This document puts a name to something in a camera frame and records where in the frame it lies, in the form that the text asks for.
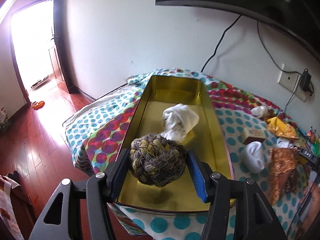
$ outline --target gold tin tray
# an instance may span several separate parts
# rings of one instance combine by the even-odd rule
[[[160,133],[162,113],[178,103],[189,105],[199,117],[199,123],[183,142],[186,149],[194,149],[202,162],[209,164],[228,179],[233,179],[228,148],[212,106],[209,94],[200,80],[152,76],[131,120],[122,149],[131,147],[135,138],[148,133]],[[121,190],[119,204],[160,212],[203,212],[209,209],[197,196],[188,169],[176,181],[159,188],[140,183],[129,171]]]

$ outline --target white wall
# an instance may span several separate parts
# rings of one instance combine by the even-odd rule
[[[98,98],[132,74],[156,68],[201,70],[236,14],[207,8],[155,6],[155,0],[66,0],[67,36],[75,84]],[[287,112],[305,130],[320,128],[320,64],[302,47],[261,24],[279,64],[308,68],[315,95],[294,98]],[[256,21],[241,17],[205,73],[284,108],[291,93],[277,84],[279,70],[264,51]]]
[[[36,0],[16,0],[0,24],[0,107],[9,117],[24,104],[22,91],[15,74],[10,49],[10,14]]]

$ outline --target wooden floor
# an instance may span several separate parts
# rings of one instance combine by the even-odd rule
[[[38,87],[30,97],[32,101],[44,100],[45,106],[38,110],[28,107],[0,136],[0,174],[18,171],[21,186],[30,196],[38,217],[62,179],[79,181],[88,178],[73,166],[62,123],[91,100],[81,94],[66,93],[58,88],[55,80]],[[84,239],[89,240],[85,200],[81,200],[81,220]],[[111,220],[117,239],[136,239],[112,214]],[[144,236],[139,239],[152,238]]]

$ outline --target metal screw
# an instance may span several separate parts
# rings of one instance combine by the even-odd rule
[[[70,179],[63,179],[63,180],[61,181],[62,185],[68,185],[70,182],[71,182]]]
[[[247,178],[246,181],[247,181],[247,183],[248,183],[249,185],[252,185],[252,184],[255,183],[255,181],[254,181],[253,178]]]
[[[98,179],[101,179],[101,178],[103,178],[104,177],[104,173],[103,172],[98,172],[97,174],[96,174],[96,178],[98,178]]]
[[[211,177],[213,177],[214,179],[218,179],[221,177],[221,174],[215,171],[215,172],[211,173]]]

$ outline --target doorway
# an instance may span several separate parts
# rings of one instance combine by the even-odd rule
[[[42,0],[11,17],[15,60],[31,102],[57,87],[68,92],[54,42],[53,0]]]

